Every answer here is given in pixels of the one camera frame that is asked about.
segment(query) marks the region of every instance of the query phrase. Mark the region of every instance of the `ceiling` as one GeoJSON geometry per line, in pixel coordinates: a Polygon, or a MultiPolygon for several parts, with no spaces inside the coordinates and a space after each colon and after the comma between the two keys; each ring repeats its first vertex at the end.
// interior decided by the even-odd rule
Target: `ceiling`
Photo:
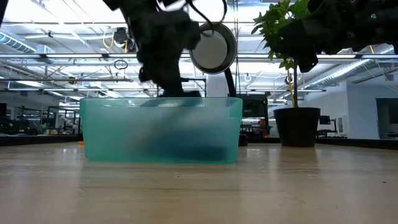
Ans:
{"type": "MultiPolygon", "coordinates": [[[[251,35],[253,28],[252,19],[259,12],[266,12],[270,2],[277,2],[277,0],[241,0],[238,1],[239,4],[237,6],[230,4],[231,1],[228,2],[228,13],[224,23],[236,34],[238,53],[266,54],[269,49],[263,49],[262,37],[258,34],[251,35]],[[238,20],[238,30],[234,29],[234,20],[238,20]]],[[[197,0],[194,3],[211,21],[221,19],[223,14],[223,3],[221,0],[197,0]]],[[[180,8],[182,4],[183,2],[180,1],[170,6],[167,10],[180,8]]],[[[204,21],[193,10],[188,9],[188,11],[193,20],[204,21]]],[[[117,47],[115,44],[107,48],[103,43],[105,41],[106,45],[111,45],[112,41],[109,37],[112,36],[117,27],[126,27],[122,14],[119,10],[111,11],[102,0],[12,0],[9,1],[1,31],[13,35],[13,37],[32,47],[45,45],[58,54],[124,53],[124,49],[117,47]]],[[[0,52],[20,53],[5,45],[0,45],[0,52]]],[[[347,50],[342,53],[350,54],[352,52],[347,50]]],[[[61,66],[63,63],[72,62],[56,60],[58,64],[49,65],[47,74],[51,73],[52,78],[85,77],[110,79],[115,78],[119,72],[118,78],[125,77],[133,82],[101,82],[100,85],[103,88],[152,88],[153,85],[150,83],[139,84],[137,82],[137,73],[140,68],[138,62],[135,59],[127,61],[129,63],[128,68],[119,71],[112,66],[114,62],[112,60],[77,60],[78,63],[91,63],[93,64],[92,66],[61,66]]],[[[33,60],[15,58],[8,62],[33,71],[34,75],[32,77],[38,78],[38,75],[45,73],[45,67],[35,65],[33,60]]],[[[337,65],[330,62],[319,63],[311,72],[300,74],[300,82],[309,82],[337,65]]],[[[287,72],[284,69],[280,69],[278,63],[245,60],[239,62],[238,67],[234,63],[231,69],[234,74],[239,69],[240,82],[238,83],[240,83],[241,88],[287,88],[284,81],[287,72]]],[[[206,77],[205,74],[195,69],[189,59],[181,60],[180,72],[183,77],[206,77]]],[[[66,82],[49,83],[49,85],[70,87],[66,82]]],[[[198,83],[194,82],[184,83],[184,87],[200,89],[198,83]]],[[[113,94],[113,97],[117,96],[143,97],[147,96],[147,94],[129,93],[128,91],[113,94]]]]}

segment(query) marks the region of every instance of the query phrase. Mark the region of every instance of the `ceiling light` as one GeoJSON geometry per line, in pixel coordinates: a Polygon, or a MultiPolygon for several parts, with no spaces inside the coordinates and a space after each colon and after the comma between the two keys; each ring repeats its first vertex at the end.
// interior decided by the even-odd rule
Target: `ceiling light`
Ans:
{"type": "Polygon", "coordinates": [[[269,91],[269,92],[286,92],[288,90],[277,90],[277,89],[253,89],[253,90],[241,90],[241,91],[269,91]]]}
{"type": "Polygon", "coordinates": [[[239,54],[239,58],[268,58],[267,54],[239,54]]]}
{"type": "Polygon", "coordinates": [[[341,54],[341,55],[317,55],[317,57],[319,58],[319,59],[344,59],[344,58],[347,58],[347,59],[352,59],[352,58],[355,58],[355,56],[356,55],[343,55],[343,54],[341,54]]]}
{"type": "Polygon", "coordinates": [[[102,88],[92,88],[92,89],[75,89],[77,91],[108,91],[108,89],[102,89],[102,88]]]}
{"type": "Polygon", "coordinates": [[[71,88],[65,88],[65,89],[50,88],[50,89],[44,89],[44,91],[74,91],[74,89],[71,89],[71,88]]]}
{"type": "Polygon", "coordinates": [[[398,59],[398,55],[363,55],[363,59],[398,59]]]}
{"type": "Polygon", "coordinates": [[[286,93],[285,95],[279,97],[279,99],[283,99],[283,98],[285,98],[285,97],[287,97],[287,96],[289,96],[289,95],[290,95],[290,93],[286,93]]]}
{"type": "Polygon", "coordinates": [[[326,90],[297,90],[299,93],[314,93],[314,92],[323,92],[326,90]]]}
{"type": "Polygon", "coordinates": [[[0,54],[0,58],[40,58],[38,54],[0,54]]]}
{"type": "Polygon", "coordinates": [[[64,97],[64,95],[62,95],[61,93],[57,93],[57,92],[53,92],[53,91],[50,91],[50,93],[53,94],[53,95],[55,95],[55,96],[62,96],[62,97],[64,97]]]}
{"type": "Polygon", "coordinates": [[[9,90],[9,91],[40,91],[39,89],[35,89],[35,88],[9,88],[6,90],[9,90]]]}
{"type": "Polygon", "coordinates": [[[128,89],[128,88],[122,88],[122,89],[112,89],[113,91],[144,91],[144,89],[128,89]]]}
{"type": "Polygon", "coordinates": [[[102,58],[101,54],[47,54],[48,58],[102,58]]]}
{"type": "Polygon", "coordinates": [[[136,58],[137,54],[109,54],[108,56],[114,58],[136,58]]]}
{"type": "Polygon", "coordinates": [[[43,85],[38,82],[32,82],[32,81],[17,81],[17,83],[24,84],[24,85],[29,85],[33,87],[45,87],[46,85],[43,85]]]}

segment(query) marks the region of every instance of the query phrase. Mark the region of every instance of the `potted plant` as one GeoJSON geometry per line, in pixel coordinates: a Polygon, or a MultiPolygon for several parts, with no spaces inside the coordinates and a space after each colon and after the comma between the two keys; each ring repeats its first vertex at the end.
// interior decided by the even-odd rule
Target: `potted plant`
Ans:
{"type": "Polygon", "coordinates": [[[270,47],[268,57],[282,59],[279,68],[287,70],[287,79],[292,95],[293,108],[274,111],[279,137],[282,145],[295,147],[313,147],[317,135],[319,108],[299,108],[297,100],[297,61],[273,50],[273,46],[282,41],[279,29],[310,15],[307,5],[309,0],[297,0],[294,4],[290,0],[280,0],[277,4],[270,4],[269,10],[254,19],[256,23],[252,34],[259,31],[266,41],[264,48],[270,47]],[[293,69],[293,84],[289,69],[293,69]]]}

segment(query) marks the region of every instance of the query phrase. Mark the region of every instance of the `teal plastic bin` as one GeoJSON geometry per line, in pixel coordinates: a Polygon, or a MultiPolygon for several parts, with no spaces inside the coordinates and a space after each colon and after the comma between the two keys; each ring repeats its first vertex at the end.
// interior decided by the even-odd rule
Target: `teal plastic bin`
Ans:
{"type": "Polygon", "coordinates": [[[238,157],[240,98],[85,98],[89,161],[216,163],[238,157]]]}

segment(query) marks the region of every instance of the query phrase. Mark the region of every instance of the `wooden table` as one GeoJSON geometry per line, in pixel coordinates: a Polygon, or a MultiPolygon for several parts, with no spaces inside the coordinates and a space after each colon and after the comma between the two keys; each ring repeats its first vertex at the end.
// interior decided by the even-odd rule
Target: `wooden table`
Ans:
{"type": "Polygon", "coordinates": [[[398,151],[251,144],[231,165],[86,162],[0,148],[0,223],[397,223],[398,151]]]}

